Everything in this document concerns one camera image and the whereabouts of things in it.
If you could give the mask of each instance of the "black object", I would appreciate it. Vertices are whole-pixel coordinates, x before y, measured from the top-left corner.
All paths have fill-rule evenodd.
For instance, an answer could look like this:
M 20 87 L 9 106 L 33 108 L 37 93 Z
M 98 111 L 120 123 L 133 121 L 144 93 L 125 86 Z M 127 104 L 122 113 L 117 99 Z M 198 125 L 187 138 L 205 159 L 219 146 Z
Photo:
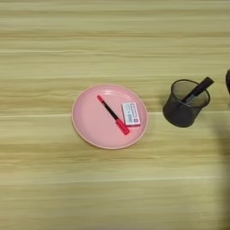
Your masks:
M 204 88 L 202 91 L 198 87 L 198 83 L 187 79 L 182 79 L 172 84 L 171 94 L 164 105 L 163 114 L 174 126 L 183 128 L 191 126 L 202 108 L 209 104 L 210 95 L 208 91 L 204 90 Z M 196 91 L 199 92 L 196 93 L 197 96 L 192 93 L 196 88 L 199 89 Z
M 230 94 L 230 69 L 226 72 L 226 88 Z
M 183 98 L 182 102 L 184 102 L 186 104 L 190 103 L 195 97 L 199 96 L 203 91 L 205 91 L 213 83 L 214 83 L 214 81 L 207 76 L 186 97 Z

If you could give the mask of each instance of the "black pen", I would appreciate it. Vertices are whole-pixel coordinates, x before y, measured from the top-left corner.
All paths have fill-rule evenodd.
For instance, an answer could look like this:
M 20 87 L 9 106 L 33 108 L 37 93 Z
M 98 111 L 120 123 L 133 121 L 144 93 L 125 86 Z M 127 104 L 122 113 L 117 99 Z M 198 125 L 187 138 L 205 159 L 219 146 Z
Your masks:
M 206 77 L 200 84 L 198 84 L 187 96 L 182 100 L 183 103 L 189 104 L 195 97 L 203 93 L 208 87 L 210 87 L 214 81 L 210 77 Z

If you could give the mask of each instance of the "pen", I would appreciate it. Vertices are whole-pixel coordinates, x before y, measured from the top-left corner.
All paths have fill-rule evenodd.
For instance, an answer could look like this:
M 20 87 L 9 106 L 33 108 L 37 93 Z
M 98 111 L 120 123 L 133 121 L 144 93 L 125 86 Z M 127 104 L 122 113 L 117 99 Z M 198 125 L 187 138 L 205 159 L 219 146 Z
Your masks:
M 208 87 L 210 87 L 214 81 L 208 76 L 198 84 L 187 96 L 182 100 L 183 103 L 189 104 L 195 97 L 203 93 Z
M 104 99 L 100 95 L 97 95 L 97 99 L 103 104 L 106 110 L 116 120 L 116 124 L 119 127 L 119 129 L 123 132 L 123 134 L 127 135 L 130 131 L 127 128 L 127 126 L 123 123 L 123 121 L 119 119 L 119 117 L 114 113 L 114 111 L 109 107 L 109 105 L 104 101 Z

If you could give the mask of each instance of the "label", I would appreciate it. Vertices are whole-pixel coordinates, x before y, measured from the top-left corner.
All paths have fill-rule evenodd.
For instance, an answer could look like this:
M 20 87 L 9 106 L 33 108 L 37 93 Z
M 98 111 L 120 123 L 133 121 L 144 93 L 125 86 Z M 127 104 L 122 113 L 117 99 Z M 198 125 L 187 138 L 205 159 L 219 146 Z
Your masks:
M 127 126 L 139 126 L 140 118 L 137 110 L 137 104 L 135 102 L 122 103 L 122 109 Z

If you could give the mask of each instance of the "plate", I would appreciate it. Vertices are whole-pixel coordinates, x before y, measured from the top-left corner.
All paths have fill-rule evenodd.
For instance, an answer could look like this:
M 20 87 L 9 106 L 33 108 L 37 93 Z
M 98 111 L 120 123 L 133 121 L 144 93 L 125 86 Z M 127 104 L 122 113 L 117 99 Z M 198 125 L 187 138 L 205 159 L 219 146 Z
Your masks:
M 97 99 L 100 95 L 117 116 L 124 120 L 121 104 L 135 102 L 141 125 L 129 127 L 126 136 L 115 123 L 115 119 Z M 87 142 L 106 149 L 119 149 L 133 145 L 145 133 L 147 125 L 146 106 L 139 97 L 127 88 L 114 84 L 101 84 L 83 91 L 75 100 L 72 109 L 75 130 Z

